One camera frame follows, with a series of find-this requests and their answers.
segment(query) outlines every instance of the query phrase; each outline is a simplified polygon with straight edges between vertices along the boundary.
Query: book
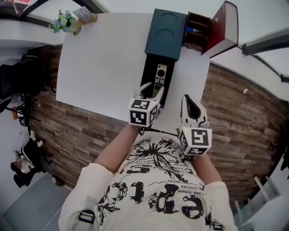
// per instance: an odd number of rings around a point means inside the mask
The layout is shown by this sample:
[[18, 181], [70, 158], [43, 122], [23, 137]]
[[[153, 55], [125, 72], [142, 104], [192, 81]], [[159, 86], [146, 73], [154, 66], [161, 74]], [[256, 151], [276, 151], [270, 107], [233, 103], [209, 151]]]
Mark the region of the book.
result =
[[210, 58], [238, 45], [239, 23], [236, 5], [225, 1], [212, 19], [210, 33], [202, 55]]

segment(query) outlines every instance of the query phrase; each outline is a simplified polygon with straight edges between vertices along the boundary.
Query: tabletop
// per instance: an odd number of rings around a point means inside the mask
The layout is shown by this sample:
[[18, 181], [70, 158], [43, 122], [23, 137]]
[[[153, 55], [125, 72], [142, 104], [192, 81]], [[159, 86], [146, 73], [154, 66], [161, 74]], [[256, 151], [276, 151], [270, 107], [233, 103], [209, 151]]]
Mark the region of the tabletop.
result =
[[[145, 45], [152, 14], [99, 14], [82, 26], [79, 35], [67, 33], [57, 78], [58, 101], [128, 121], [129, 99], [140, 86]], [[176, 62], [165, 107], [152, 128], [176, 134], [181, 99], [201, 100], [210, 59], [182, 48]]]

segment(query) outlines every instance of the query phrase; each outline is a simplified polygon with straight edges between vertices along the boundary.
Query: remote control button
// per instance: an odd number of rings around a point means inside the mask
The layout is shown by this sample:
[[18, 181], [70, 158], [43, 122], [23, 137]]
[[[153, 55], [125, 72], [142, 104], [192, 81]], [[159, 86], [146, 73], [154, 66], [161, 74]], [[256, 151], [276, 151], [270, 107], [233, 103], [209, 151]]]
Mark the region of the remote control button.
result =
[[164, 72], [164, 70], [158, 70], [157, 74], [159, 77], [163, 77], [165, 72]]

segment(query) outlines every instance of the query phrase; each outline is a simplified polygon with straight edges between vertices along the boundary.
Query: dark teal box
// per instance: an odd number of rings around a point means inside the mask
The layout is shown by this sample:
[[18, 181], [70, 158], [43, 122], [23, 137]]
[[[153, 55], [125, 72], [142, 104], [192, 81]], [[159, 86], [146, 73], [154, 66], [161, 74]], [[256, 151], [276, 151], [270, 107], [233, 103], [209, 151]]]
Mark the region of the dark teal box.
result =
[[186, 26], [186, 14], [155, 9], [144, 52], [178, 60]]

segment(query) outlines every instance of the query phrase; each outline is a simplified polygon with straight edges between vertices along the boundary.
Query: forearm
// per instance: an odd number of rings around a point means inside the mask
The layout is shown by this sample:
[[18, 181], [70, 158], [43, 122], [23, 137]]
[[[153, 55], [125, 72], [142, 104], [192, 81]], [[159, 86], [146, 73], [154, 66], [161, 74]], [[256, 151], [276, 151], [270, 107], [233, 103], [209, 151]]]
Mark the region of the forearm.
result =
[[138, 131], [127, 125], [115, 139], [100, 153], [95, 163], [104, 166], [113, 174], [119, 169], [135, 142]]
[[205, 185], [222, 181], [222, 178], [207, 154], [197, 156], [192, 162], [195, 171]]

